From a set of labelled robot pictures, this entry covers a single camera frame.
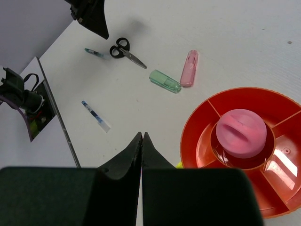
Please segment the yellow capped black highlighter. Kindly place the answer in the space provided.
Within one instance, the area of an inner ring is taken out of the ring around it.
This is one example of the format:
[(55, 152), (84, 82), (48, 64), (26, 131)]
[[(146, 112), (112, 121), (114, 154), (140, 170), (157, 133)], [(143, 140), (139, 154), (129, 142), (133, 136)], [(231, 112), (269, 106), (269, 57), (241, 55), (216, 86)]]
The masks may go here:
[(179, 163), (176, 165), (176, 168), (177, 168), (177, 169), (183, 169), (183, 164), (182, 164), (182, 162), (179, 162)]

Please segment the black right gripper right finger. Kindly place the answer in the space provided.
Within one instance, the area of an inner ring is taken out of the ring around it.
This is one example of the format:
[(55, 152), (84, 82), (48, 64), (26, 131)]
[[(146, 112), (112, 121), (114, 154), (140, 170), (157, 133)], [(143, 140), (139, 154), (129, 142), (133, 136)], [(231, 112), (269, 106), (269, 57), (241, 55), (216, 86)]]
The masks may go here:
[(240, 169), (177, 169), (154, 147), (142, 147), (146, 226), (261, 226), (251, 183)]

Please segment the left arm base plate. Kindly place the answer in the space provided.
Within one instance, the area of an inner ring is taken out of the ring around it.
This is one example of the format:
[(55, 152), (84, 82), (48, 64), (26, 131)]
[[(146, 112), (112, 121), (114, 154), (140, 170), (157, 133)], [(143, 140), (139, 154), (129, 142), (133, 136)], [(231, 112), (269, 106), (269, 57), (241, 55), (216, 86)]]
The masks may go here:
[(50, 89), (43, 81), (34, 90), (35, 93), (43, 97), (44, 102), (42, 107), (35, 113), (30, 114), (25, 112), (25, 116), (30, 126), (31, 141), (52, 121), (56, 116), (56, 110), (54, 108), (53, 100), (50, 95)]

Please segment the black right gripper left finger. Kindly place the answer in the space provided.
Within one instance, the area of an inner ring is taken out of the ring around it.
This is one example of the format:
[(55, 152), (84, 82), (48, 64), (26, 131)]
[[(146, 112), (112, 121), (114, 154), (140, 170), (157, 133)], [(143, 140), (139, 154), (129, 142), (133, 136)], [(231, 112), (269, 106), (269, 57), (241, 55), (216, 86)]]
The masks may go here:
[(6, 167), (0, 171), (3, 226), (133, 226), (143, 138), (98, 168)]

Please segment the black handled scissors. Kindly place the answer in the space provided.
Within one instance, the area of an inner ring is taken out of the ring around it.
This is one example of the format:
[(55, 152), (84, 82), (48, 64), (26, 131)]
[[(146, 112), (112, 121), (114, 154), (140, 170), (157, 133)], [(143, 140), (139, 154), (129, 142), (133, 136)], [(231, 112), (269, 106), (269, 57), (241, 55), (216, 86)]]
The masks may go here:
[(126, 57), (143, 69), (147, 69), (147, 66), (140, 59), (130, 53), (130, 42), (124, 37), (118, 38), (116, 45), (111, 46), (110, 55), (115, 59)]

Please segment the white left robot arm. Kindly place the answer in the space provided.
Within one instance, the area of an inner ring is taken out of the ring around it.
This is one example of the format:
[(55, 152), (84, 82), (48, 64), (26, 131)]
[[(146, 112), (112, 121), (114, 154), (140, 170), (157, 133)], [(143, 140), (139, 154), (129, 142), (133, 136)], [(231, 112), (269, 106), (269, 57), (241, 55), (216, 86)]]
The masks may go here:
[[(71, 16), (75, 21), (102, 38), (106, 40), (109, 38), (104, 0), (68, 0), (67, 3), (71, 6)], [(32, 74), (23, 79), (9, 68), (3, 68), (3, 71), (6, 74), (5, 78), (1, 79), (1, 102), (6, 102), (16, 110), (22, 108), (28, 112), (37, 112), (43, 106), (44, 97), (36, 94), (34, 89), (26, 90), (24, 88), (24, 83)]]

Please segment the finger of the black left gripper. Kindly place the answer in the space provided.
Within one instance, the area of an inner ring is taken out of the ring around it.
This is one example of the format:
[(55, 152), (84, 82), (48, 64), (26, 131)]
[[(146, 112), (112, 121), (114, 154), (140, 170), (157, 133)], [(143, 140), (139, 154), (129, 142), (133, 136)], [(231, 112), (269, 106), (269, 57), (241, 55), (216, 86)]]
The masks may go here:
[(71, 16), (80, 25), (104, 39), (109, 38), (104, 13), (105, 0), (65, 0), (70, 4)]

